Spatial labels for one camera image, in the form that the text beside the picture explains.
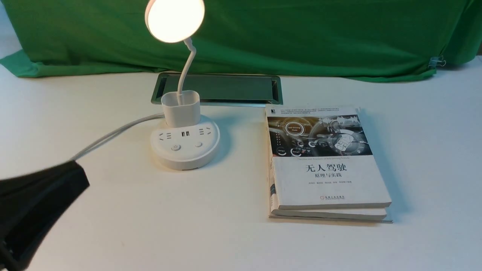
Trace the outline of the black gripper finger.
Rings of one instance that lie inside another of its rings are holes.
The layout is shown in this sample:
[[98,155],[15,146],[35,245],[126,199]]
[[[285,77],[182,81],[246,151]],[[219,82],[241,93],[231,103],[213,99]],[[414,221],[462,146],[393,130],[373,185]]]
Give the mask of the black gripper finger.
[[1,269],[26,270],[52,226],[89,185],[76,161],[1,180]]

